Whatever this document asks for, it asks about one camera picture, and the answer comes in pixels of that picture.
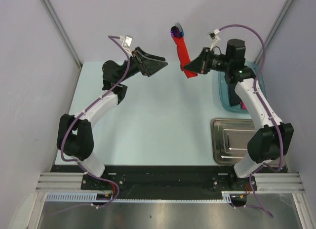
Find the purple metal spoon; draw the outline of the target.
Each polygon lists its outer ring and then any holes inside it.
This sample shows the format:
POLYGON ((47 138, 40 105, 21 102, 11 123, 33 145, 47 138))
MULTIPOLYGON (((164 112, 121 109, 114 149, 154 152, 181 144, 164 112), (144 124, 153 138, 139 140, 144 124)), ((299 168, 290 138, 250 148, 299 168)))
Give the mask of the purple metal spoon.
POLYGON ((173 37, 175 37, 175 38, 180 38, 181 37, 181 32, 180 32, 180 30, 178 29, 178 27, 176 27, 176 26, 173 26, 172 28, 171 28, 171 35, 173 36, 173 37))

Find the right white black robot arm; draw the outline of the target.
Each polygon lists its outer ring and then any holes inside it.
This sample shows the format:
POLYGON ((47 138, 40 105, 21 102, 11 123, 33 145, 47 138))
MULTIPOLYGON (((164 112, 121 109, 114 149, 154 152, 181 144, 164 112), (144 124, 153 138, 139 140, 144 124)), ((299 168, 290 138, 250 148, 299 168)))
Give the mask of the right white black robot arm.
POLYGON ((256 133, 247 144, 247 154, 234 165, 235 173, 228 177, 228 185, 239 190, 245 185, 245 178, 260 166, 279 160, 284 166, 289 145, 294 133, 291 123, 284 123, 273 111, 263 95, 253 70, 245 65, 245 42, 230 39, 225 54, 216 54, 205 47, 197 58, 184 66, 185 70, 207 74, 210 70, 224 72, 225 82, 245 104, 256 133))

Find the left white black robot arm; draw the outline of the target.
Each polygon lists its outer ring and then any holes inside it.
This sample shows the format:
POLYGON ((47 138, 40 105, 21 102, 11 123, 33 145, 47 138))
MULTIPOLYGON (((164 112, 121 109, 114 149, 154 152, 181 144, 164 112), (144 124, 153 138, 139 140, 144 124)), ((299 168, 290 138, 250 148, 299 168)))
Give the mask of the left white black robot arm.
POLYGON ((96 188, 106 188, 109 177, 104 174, 104 164, 93 152, 93 127, 125 98, 127 86, 122 81, 137 73, 150 77, 167 65, 165 58, 149 54, 140 47, 135 48, 121 65, 108 60, 102 66, 103 87, 100 96, 80 113, 61 116, 57 149, 62 156, 70 156, 70 161, 75 161, 86 173, 93 175, 91 182, 96 188))

